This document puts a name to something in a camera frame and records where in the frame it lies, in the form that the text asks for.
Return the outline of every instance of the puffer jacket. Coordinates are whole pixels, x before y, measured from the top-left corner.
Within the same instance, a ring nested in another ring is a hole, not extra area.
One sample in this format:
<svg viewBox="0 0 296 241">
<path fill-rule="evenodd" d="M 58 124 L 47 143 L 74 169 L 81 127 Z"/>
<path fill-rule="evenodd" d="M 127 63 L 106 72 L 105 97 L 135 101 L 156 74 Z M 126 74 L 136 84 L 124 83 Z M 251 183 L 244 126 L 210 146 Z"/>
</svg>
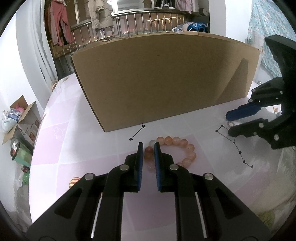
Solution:
<svg viewBox="0 0 296 241">
<path fill-rule="evenodd" d="M 110 6 L 107 0 L 89 0 L 89 15 L 91 16 L 93 29 L 113 26 Z"/>
</svg>

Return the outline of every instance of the cardboard box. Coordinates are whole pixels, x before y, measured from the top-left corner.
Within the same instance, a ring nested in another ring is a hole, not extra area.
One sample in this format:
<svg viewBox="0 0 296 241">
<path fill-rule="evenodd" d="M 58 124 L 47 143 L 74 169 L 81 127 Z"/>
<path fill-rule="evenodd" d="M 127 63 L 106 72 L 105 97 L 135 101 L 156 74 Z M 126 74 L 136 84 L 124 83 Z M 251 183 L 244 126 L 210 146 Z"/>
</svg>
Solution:
<svg viewBox="0 0 296 241">
<path fill-rule="evenodd" d="M 258 58 L 226 37 L 158 32 L 92 44 L 72 62 L 103 130 L 113 131 L 247 96 Z"/>
<path fill-rule="evenodd" d="M 2 145 L 9 140 L 14 141 L 16 138 L 23 138 L 27 143 L 34 147 L 37 131 L 40 126 L 40 121 L 32 111 L 32 107 L 36 103 L 33 102 L 28 105 L 24 96 L 21 96 L 10 108 L 16 108 L 17 104 L 19 104 L 20 107 L 23 107 L 25 112 L 21 116 L 18 124 L 15 125 L 10 132 L 5 134 Z"/>
</svg>

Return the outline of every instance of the metal bolt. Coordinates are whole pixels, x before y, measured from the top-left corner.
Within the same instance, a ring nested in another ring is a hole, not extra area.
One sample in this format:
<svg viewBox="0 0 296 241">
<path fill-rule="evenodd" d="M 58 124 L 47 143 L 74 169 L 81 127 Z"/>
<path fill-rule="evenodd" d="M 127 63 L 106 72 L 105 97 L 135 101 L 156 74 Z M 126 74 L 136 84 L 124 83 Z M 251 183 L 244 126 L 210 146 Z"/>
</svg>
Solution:
<svg viewBox="0 0 296 241">
<path fill-rule="evenodd" d="M 84 178 L 85 178 L 85 180 L 91 180 L 91 179 L 94 178 L 94 174 L 92 174 L 92 173 L 87 173 L 87 174 L 85 174 Z"/>
<path fill-rule="evenodd" d="M 178 170 L 179 169 L 179 166 L 177 164 L 171 164 L 170 165 L 170 169 L 175 171 L 175 170 Z"/>
<path fill-rule="evenodd" d="M 123 165 L 121 165 L 119 168 L 120 168 L 120 170 L 122 170 L 122 171 L 127 171 L 127 170 L 129 169 L 129 166 L 128 166 L 127 164 L 123 164 Z"/>
<path fill-rule="evenodd" d="M 214 176 L 213 176 L 212 173 L 206 173 L 205 174 L 205 179 L 207 179 L 207 180 L 213 180 L 213 178 L 214 178 Z"/>
</svg>

